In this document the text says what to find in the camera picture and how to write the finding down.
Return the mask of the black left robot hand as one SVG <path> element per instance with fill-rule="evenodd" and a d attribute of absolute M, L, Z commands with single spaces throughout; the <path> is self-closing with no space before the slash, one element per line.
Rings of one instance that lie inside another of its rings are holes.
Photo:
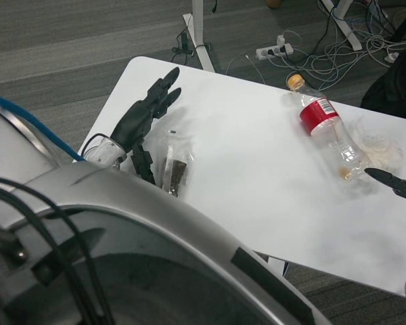
<path fill-rule="evenodd" d="M 179 73 L 180 70 L 176 67 L 165 77 L 158 79 L 148 89 L 147 96 L 128 109 L 111 134 L 111 140 L 127 154 L 131 154 L 136 174 L 151 184 L 156 183 L 151 170 L 153 160 L 150 153 L 143 149 L 144 138 L 152 128 L 153 120 L 162 118 L 181 95 L 180 87 L 169 91 Z"/>

